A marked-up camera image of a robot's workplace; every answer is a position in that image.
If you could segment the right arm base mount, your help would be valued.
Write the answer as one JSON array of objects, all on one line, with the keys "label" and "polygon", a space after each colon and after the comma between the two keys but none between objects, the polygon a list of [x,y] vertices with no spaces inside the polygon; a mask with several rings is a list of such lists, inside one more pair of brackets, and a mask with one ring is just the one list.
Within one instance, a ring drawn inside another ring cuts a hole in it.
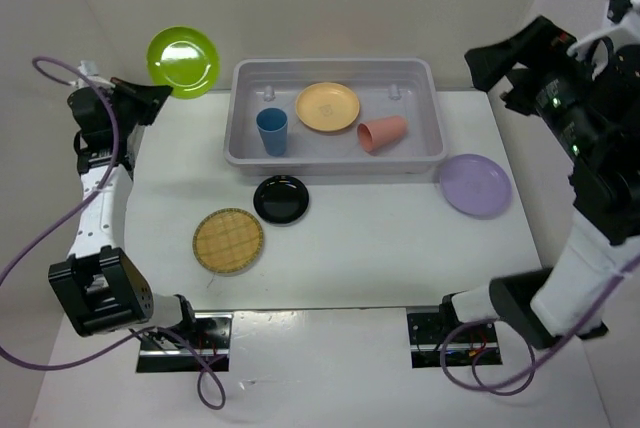
[{"label": "right arm base mount", "polygon": [[413,369],[440,368],[440,353],[449,367],[501,365],[497,334],[492,324],[465,330],[442,348],[452,328],[445,324],[437,307],[406,310],[411,365]]}]

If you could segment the pink plastic cup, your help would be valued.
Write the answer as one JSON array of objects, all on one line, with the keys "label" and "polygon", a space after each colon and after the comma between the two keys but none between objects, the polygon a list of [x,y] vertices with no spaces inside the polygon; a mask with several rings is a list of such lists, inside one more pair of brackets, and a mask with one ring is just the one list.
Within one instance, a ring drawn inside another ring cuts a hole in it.
[{"label": "pink plastic cup", "polygon": [[407,131],[408,122],[399,115],[360,123],[356,129],[359,144],[367,153],[397,142]]}]

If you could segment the orange plastic plate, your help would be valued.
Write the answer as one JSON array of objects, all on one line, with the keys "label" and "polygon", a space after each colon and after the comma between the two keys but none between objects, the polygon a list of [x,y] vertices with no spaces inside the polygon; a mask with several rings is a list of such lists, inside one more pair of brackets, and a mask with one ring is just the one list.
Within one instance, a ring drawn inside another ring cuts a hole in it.
[{"label": "orange plastic plate", "polygon": [[334,133],[355,122],[360,114],[360,100],[354,91],[342,84],[315,83],[299,93],[295,113],[306,127]]}]

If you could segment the blue plastic cup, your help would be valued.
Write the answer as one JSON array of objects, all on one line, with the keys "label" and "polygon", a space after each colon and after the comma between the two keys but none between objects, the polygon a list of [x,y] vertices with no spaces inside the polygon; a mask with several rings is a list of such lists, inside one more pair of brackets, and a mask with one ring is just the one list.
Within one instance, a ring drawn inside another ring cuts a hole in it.
[{"label": "blue plastic cup", "polygon": [[266,153],[283,156],[287,150],[287,114],[279,108],[266,108],[257,114],[256,125]]}]

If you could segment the green plastic plate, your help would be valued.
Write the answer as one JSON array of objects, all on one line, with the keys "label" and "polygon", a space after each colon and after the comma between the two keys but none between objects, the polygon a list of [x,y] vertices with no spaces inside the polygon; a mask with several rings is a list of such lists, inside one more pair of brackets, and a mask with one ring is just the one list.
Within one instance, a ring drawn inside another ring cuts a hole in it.
[{"label": "green plastic plate", "polygon": [[216,45],[201,31],[173,26],[158,32],[146,51],[147,71],[155,85],[166,85],[178,99],[195,99],[216,84],[220,56]]}]

